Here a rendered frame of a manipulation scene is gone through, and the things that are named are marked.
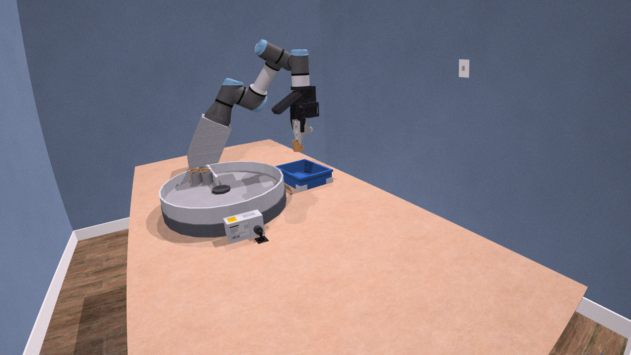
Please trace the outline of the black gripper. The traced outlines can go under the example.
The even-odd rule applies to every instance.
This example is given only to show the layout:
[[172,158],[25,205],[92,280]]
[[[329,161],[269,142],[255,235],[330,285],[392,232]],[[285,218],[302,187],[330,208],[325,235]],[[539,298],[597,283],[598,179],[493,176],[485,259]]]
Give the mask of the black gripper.
[[318,116],[316,87],[291,87],[291,90],[300,90],[302,94],[302,97],[290,106],[290,121],[292,130],[298,144],[301,147],[304,136],[313,132],[313,128],[308,126],[306,118]]

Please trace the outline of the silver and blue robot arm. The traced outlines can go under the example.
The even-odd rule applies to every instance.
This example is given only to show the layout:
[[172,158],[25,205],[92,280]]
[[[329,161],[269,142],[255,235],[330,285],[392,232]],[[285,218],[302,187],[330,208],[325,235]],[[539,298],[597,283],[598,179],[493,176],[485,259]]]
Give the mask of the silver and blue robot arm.
[[[246,88],[243,87],[242,82],[229,78],[224,79],[215,102],[208,108],[204,117],[215,123],[229,126],[234,104],[254,112],[261,111],[267,101],[266,90],[281,68],[291,71],[292,87],[310,85],[308,50],[291,50],[290,53],[261,39],[255,44],[254,53],[266,60],[255,83]],[[271,110],[274,114],[281,114],[301,97],[300,90],[294,90]]]

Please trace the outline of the blue crate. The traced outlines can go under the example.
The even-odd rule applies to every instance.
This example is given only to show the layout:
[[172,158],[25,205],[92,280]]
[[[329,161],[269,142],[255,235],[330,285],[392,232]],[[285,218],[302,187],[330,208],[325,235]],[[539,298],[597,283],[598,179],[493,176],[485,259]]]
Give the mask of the blue crate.
[[282,171],[284,183],[299,192],[333,182],[333,169],[302,159],[276,166]]

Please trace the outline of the grey round turntable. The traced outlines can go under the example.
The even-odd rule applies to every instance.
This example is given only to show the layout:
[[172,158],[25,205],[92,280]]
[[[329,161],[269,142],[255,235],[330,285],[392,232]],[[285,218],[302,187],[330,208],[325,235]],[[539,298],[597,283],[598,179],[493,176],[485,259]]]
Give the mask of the grey round turntable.
[[282,171],[252,161],[207,166],[212,171],[211,184],[192,184],[188,170],[160,188],[167,227],[191,237],[227,236],[231,244],[256,236],[258,244],[269,241],[262,236],[264,224],[276,218],[286,205]]

